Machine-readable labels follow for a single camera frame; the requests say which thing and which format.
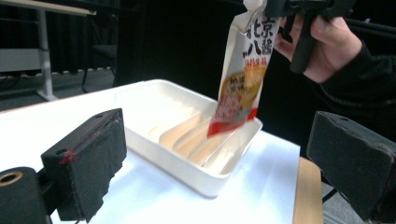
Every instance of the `food pouch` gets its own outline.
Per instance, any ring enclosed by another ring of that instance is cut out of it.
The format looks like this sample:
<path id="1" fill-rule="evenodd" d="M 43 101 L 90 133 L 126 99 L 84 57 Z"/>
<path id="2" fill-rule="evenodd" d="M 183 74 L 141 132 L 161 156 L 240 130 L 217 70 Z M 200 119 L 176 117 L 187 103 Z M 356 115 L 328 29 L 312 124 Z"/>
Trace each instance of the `food pouch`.
<path id="1" fill-rule="evenodd" d="M 207 137 L 234 130 L 257 114 L 280 18 L 264 15 L 264 4 L 234 17 L 219 87 L 219 104 Z"/>

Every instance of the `white tabletop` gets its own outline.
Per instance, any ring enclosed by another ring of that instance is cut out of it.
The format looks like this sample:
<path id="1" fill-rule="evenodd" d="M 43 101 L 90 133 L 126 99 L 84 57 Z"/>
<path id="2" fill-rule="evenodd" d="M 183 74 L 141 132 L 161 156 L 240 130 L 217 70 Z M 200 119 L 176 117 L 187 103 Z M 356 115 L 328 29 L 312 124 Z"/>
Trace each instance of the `white tabletop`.
<path id="1" fill-rule="evenodd" d="M 41 153 L 114 108 L 119 89 L 0 114 L 0 171 L 41 169 Z M 219 196 L 207 199 L 128 151 L 90 223 L 292 223 L 298 162 L 298 146 L 260 132 Z M 51 218 L 60 222 L 56 212 Z"/>

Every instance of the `metal stand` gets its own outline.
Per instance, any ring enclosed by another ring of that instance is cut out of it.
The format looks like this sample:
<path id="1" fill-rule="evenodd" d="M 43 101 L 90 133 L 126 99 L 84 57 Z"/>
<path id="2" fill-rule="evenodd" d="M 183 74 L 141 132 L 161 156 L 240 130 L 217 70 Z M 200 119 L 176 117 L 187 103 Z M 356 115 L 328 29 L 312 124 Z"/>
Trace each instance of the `metal stand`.
<path id="1" fill-rule="evenodd" d="M 52 92 L 52 77 L 50 71 L 50 48 L 47 37 L 47 20 L 46 11 L 44 9 L 37 10 L 38 17 L 38 38 L 40 44 L 40 66 L 41 73 L 44 78 L 43 90 L 38 90 L 37 93 L 46 101 L 57 100 L 58 98 Z"/>

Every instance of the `black sleeve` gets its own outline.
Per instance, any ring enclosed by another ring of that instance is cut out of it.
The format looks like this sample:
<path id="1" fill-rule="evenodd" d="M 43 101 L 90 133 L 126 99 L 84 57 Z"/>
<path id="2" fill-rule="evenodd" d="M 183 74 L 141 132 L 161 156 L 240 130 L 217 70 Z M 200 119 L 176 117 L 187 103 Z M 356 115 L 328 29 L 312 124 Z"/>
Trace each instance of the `black sleeve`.
<path id="1" fill-rule="evenodd" d="M 356 58 L 314 88 L 333 113 L 396 142 L 396 56 L 373 56 L 363 44 Z"/>

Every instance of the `human hand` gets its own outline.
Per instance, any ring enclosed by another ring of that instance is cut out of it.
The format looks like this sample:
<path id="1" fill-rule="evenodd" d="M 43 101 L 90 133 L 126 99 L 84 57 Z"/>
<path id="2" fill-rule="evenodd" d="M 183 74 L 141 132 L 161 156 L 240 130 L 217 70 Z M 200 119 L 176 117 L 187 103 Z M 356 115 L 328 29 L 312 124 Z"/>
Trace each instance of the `human hand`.
<path id="1" fill-rule="evenodd" d="M 297 15 L 290 31 L 292 43 L 284 40 L 281 34 L 276 37 L 274 48 L 289 61 L 293 58 L 303 23 L 304 17 Z M 304 74 L 317 83 L 326 81 L 361 51 L 361 41 L 349 30 L 341 17 L 325 21 L 317 16 L 311 25 L 311 35 L 317 43 Z"/>

